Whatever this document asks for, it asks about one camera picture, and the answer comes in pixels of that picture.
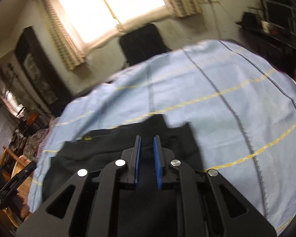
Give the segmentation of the left checkered curtain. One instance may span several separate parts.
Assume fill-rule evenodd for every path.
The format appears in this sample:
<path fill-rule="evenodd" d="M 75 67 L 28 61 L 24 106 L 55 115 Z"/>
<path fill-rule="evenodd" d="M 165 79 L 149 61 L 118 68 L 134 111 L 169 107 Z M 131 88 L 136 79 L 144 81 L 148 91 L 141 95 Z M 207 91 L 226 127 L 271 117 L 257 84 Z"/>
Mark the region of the left checkered curtain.
<path fill-rule="evenodd" d="M 62 63 L 67 70 L 85 63 L 84 52 L 75 44 L 65 26 L 61 22 L 52 2 L 50 0 L 33 0 L 45 23 L 47 31 L 52 39 L 53 45 Z"/>

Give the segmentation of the wooden chair with cushion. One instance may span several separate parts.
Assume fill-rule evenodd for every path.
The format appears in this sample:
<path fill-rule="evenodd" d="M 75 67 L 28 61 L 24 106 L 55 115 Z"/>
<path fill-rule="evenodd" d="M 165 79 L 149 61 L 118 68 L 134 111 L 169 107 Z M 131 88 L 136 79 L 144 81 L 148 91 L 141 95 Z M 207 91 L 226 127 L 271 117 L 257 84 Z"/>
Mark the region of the wooden chair with cushion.
<path fill-rule="evenodd" d="M 3 146 L 3 153 L 0 158 L 0 165 L 2 167 L 2 174 L 5 181 L 9 181 L 15 174 L 23 170 L 31 161 L 25 156 L 17 156 L 12 150 Z M 27 196 L 32 184 L 33 172 L 29 177 L 19 186 L 18 191 L 21 195 Z"/>

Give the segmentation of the light blue striped bedsheet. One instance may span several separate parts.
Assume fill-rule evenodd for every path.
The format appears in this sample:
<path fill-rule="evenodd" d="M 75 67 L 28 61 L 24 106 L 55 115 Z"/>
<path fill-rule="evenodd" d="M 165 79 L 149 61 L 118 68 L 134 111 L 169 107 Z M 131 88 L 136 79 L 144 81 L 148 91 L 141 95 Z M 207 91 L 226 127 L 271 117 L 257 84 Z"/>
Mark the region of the light blue striped bedsheet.
<path fill-rule="evenodd" d="M 158 189 L 153 139 L 221 173 L 281 234 L 296 218 L 296 83 L 227 41 L 207 40 L 118 72 L 70 102 L 30 188 L 36 211 L 76 171 L 102 169 L 141 137 L 140 182 L 121 193 L 121 236 L 171 236 L 174 193 Z"/>

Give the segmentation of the bright window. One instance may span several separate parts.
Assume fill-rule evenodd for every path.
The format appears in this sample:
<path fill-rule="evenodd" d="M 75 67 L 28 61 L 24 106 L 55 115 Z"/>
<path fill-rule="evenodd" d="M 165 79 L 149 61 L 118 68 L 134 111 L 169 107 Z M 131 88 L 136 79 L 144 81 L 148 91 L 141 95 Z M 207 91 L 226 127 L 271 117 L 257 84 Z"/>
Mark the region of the bright window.
<path fill-rule="evenodd" d="M 81 41 L 92 43 L 140 16 L 166 6 L 164 0 L 58 0 Z"/>

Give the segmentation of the black computer desk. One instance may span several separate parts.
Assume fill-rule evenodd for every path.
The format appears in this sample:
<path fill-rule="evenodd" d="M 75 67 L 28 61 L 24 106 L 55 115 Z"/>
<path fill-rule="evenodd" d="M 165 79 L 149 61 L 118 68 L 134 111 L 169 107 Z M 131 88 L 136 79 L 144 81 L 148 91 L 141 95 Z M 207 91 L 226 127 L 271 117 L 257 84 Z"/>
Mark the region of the black computer desk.
<path fill-rule="evenodd" d="M 258 0 L 236 23 L 249 48 L 280 71 L 296 71 L 296 7 L 289 0 Z"/>

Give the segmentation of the dark framed landscape painting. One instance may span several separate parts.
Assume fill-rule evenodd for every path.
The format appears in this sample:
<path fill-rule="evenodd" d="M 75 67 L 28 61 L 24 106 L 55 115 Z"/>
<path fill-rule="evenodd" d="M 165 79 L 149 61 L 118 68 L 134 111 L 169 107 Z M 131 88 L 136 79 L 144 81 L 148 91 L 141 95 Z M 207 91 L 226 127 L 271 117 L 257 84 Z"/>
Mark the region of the dark framed landscape painting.
<path fill-rule="evenodd" d="M 69 89 L 45 54 L 34 29 L 23 30 L 15 47 L 15 55 L 32 87 L 53 115 L 61 114 L 72 100 Z"/>

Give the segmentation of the black office chair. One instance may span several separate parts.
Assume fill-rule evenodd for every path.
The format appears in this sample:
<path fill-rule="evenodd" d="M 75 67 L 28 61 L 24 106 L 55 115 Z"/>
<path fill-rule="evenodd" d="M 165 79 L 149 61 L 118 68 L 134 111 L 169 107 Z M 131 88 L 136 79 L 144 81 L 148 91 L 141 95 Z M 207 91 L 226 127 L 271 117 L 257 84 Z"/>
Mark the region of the black office chair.
<path fill-rule="evenodd" d="M 129 66 L 170 51 L 158 28 L 152 23 L 125 34 L 120 38 L 119 44 Z"/>

